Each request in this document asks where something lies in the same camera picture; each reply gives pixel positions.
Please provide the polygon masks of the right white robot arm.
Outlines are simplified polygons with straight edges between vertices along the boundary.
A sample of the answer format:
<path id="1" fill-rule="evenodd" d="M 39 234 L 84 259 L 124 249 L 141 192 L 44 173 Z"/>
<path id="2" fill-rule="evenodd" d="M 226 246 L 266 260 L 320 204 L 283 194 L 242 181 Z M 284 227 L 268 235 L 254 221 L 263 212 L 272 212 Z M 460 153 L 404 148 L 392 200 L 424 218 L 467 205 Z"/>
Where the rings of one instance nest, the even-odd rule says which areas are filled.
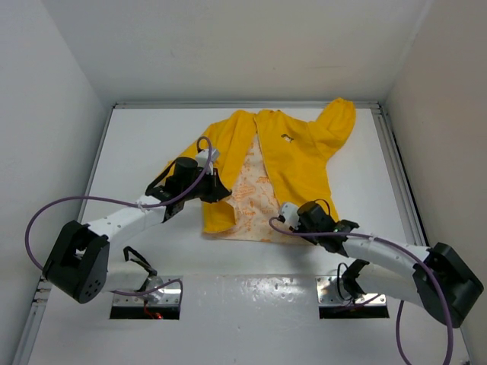
<path id="1" fill-rule="evenodd" d="M 360 238 L 353 221 L 335 221 L 328 205 L 284 203 L 280 214 L 290 230 L 326 251 L 354 261 L 342 275 L 342 288 L 354 298 L 382 293 L 414 303 L 440 323 L 448 308 L 453 328 L 462 325 L 484 291 L 481 281 L 447 244 L 434 247 L 387 245 L 378 237 Z"/>

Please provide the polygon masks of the yellow zip-up jacket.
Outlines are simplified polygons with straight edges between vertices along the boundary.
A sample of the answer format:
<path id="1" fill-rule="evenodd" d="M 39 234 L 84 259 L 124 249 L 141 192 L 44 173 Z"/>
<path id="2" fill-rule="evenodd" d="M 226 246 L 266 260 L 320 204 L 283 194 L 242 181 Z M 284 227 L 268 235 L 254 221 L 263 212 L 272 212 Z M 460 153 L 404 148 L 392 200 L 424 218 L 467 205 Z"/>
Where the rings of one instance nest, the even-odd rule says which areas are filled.
<path id="1" fill-rule="evenodd" d="M 297 237 L 269 226 L 286 202 L 318 201 L 337 220 L 326 165 L 347 142 L 355 121 L 354 103 L 338 98 L 310 122 L 262 109 L 238 110 L 209 125 L 203 135 L 220 153 L 214 166 L 232 194 L 203 204 L 202 232 L 220 240 L 297 244 Z"/>

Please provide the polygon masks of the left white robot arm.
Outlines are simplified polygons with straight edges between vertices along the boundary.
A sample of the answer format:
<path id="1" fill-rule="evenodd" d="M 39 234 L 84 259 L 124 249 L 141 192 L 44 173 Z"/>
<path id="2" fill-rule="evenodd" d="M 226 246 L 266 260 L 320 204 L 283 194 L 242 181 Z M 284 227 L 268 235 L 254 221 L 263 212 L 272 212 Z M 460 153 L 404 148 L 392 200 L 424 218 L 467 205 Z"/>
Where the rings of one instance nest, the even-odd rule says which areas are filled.
<path id="1" fill-rule="evenodd" d="M 96 221 L 69 221 L 43 266 L 44 278 L 78 303 L 107 291 L 149 297 L 163 288 L 157 271 L 126 242 L 170 220 L 187 201 L 217 203 L 228 197 L 231 191 L 214 166 L 218 155 L 205 149 L 195 157 L 178 157 L 137 202 L 124 202 L 122 209 Z"/>

